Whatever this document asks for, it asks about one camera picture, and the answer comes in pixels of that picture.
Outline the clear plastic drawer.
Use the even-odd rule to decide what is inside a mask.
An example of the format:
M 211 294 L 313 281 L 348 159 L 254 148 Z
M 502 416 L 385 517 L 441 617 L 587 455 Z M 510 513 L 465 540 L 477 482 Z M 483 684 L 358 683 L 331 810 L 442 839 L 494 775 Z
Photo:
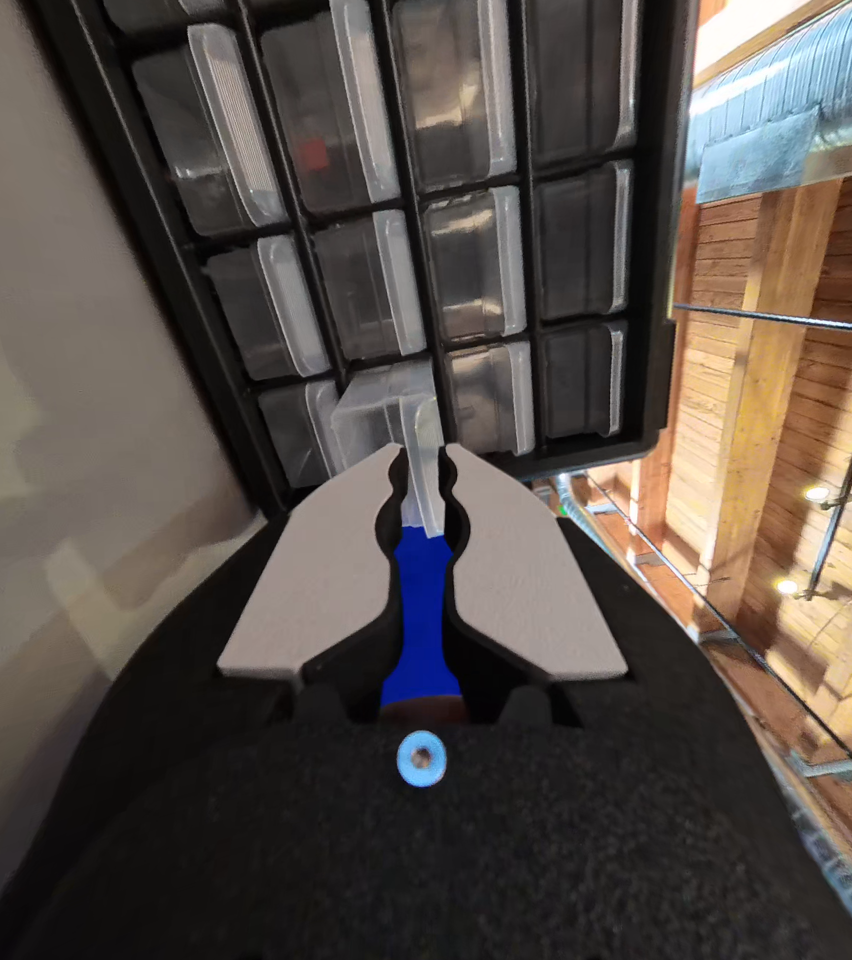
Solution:
M 333 1 L 260 37 L 306 210 L 322 215 L 398 200 L 401 187 L 370 5 Z M 323 138 L 330 166 L 303 175 L 297 147 Z
M 427 359 L 355 374 L 331 415 L 334 461 L 342 472 L 395 443 L 408 454 L 404 526 L 444 534 L 439 451 L 444 433 L 432 364 Z

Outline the black drawer cabinet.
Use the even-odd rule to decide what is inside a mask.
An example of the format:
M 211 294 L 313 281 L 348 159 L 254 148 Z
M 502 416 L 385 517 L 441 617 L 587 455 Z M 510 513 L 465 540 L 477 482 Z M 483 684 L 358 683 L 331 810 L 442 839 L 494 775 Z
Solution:
M 492 464 L 531 481 L 632 460 L 653 449 L 667 422 L 675 326 L 668 318 L 672 244 L 684 165 L 684 124 L 689 84 L 685 71 L 694 6 L 690 2 L 640 2 L 636 66 L 634 186 L 628 306 L 629 341 L 624 371 L 620 438 L 583 459 L 564 446 L 530 474 L 520 462 Z M 310 488 L 295 493 L 271 486 L 265 452 L 256 445 L 249 400 L 224 341 L 213 339 L 212 301 L 200 288 L 194 250 L 168 183 L 133 105 L 116 34 L 103 2 L 23 2 L 65 83 L 80 127 L 92 141 L 107 182 L 132 230 L 133 245 L 159 294 L 174 337 L 187 356 L 240 485 L 268 518 L 291 509 Z

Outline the blue plastic bin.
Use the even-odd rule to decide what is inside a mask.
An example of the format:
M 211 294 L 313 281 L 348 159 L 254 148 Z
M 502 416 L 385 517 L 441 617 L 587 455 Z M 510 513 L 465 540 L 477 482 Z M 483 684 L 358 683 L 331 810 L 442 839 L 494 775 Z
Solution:
M 452 551 L 443 536 L 428 537 L 404 526 L 395 551 L 403 603 L 399 661 L 384 681 L 381 706 L 444 695 L 460 685 L 444 658 L 443 611 L 446 568 Z

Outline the thin black ceiling rod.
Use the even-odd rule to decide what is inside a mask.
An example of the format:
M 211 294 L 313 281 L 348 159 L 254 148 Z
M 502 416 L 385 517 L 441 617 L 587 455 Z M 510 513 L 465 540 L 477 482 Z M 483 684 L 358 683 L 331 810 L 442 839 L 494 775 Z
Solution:
M 685 303 L 675 303 L 672 306 L 673 311 L 684 311 L 687 313 L 704 314 L 711 316 L 721 316 L 734 318 L 737 320 L 756 320 L 769 323 L 776 323 L 792 327 L 800 327 L 809 330 L 825 330 L 835 333 L 852 334 L 852 322 L 836 320 L 831 318 L 811 318 L 804 316 L 764 313 L 753 310 L 743 310 L 715 306 L 696 306 Z

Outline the array of clear drawers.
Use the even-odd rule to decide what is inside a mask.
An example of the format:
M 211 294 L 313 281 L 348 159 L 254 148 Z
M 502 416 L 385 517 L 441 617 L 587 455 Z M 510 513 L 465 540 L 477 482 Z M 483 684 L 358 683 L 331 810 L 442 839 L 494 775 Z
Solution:
M 360 372 L 427 359 L 444 435 L 531 474 L 628 422 L 640 2 L 367 2 L 400 198 L 312 214 L 265 31 L 330 2 L 102 2 L 270 486 L 335 474 Z

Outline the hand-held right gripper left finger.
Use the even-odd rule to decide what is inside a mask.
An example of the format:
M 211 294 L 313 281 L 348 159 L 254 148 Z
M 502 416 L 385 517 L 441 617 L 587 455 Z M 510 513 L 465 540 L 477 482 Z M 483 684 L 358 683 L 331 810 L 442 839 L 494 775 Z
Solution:
M 226 677 L 324 686 L 376 710 L 403 646 L 396 547 L 406 450 L 390 442 L 289 514 L 216 667 Z

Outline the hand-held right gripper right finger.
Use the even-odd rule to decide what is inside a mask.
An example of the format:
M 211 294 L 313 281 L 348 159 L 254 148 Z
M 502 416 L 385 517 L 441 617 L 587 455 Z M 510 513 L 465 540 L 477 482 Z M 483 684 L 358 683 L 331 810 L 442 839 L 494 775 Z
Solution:
M 562 685 L 629 667 L 555 515 L 459 443 L 439 451 L 446 505 L 442 653 L 468 718 L 496 722 L 516 690 L 552 718 Z

